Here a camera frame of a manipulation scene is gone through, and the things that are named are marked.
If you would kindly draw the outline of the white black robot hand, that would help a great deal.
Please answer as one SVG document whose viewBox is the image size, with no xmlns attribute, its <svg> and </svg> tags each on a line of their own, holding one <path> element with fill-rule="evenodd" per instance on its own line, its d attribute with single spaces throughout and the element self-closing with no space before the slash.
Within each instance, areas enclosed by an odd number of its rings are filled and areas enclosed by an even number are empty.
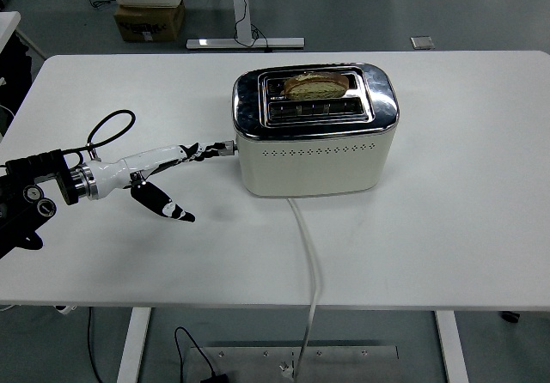
<svg viewBox="0 0 550 383">
<path fill-rule="evenodd" d="M 194 222 L 195 216 L 184 210 L 148 178 L 182 163 L 233 155 L 235 142 L 191 146 L 174 145 L 122 158 L 114 163 L 89 161 L 81 166 L 84 195 L 93 200 L 105 198 L 115 189 L 128 189 L 131 197 L 158 216 L 176 221 Z"/>
</svg>

